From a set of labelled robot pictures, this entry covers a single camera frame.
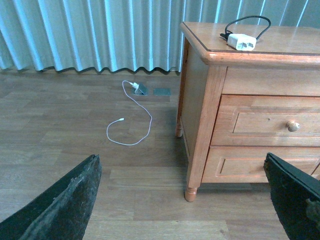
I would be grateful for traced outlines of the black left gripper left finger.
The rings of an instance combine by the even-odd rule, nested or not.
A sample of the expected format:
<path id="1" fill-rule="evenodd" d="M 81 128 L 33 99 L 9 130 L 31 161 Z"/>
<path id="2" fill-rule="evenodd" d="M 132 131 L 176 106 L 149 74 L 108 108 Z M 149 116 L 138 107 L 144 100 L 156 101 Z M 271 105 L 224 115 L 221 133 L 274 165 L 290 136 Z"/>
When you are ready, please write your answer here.
<path id="1" fill-rule="evenodd" d="M 22 209 L 0 223 L 2 240 L 81 240 L 102 175 L 90 155 Z"/>

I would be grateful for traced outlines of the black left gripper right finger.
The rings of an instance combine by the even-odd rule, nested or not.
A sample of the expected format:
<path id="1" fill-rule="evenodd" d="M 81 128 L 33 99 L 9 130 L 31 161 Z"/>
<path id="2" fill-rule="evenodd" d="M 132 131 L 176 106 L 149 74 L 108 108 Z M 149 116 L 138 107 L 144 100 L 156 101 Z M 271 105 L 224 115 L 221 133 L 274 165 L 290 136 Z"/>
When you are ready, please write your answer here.
<path id="1" fill-rule="evenodd" d="M 270 198 L 290 240 L 320 238 L 320 181 L 269 152 L 264 171 Z"/>

